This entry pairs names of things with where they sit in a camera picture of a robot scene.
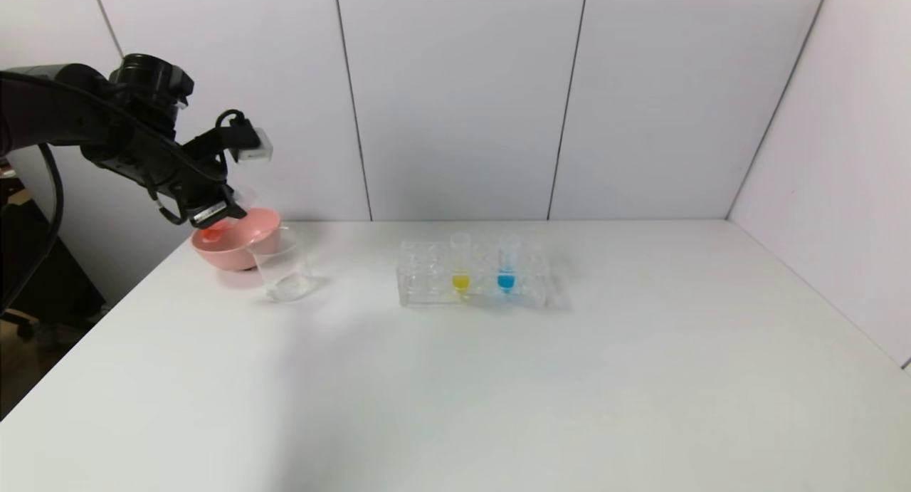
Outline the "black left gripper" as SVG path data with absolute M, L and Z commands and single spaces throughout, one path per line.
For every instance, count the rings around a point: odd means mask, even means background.
M 203 177 L 192 169 L 180 173 L 180 206 L 195 229 L 209 229 L 223 220 L 248 215 L 225 181 Z

